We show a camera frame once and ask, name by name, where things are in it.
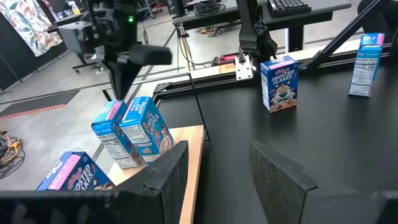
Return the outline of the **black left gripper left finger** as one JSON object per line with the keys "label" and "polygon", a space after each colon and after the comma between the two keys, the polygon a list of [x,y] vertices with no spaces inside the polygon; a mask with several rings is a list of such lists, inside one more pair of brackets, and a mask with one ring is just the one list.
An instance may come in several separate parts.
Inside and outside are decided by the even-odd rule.
{"label": "black left gripper left finger", "polygon": [[117,185],[115,223],[178,223],[188,179],[188,141],[183,140]]}

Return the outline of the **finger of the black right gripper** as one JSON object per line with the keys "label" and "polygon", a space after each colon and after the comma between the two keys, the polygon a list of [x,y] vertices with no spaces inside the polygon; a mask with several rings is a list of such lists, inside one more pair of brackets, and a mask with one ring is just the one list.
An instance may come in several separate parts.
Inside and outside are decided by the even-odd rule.
{"label": "finger of the black right gripper", "polygon": [[117,100],[125,99],[137,73],[130,71],[111,71],[109,75],[110,84]]}

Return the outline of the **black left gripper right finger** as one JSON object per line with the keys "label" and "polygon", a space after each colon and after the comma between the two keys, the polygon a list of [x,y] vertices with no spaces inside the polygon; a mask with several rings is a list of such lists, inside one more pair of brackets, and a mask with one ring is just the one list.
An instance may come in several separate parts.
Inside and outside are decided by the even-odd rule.
{"label": "black left gripper right finger", "polygon": [[303,166],[259,141],[250,142],[249,166],[268,223],[300,223],[307,193],[317,188]]}

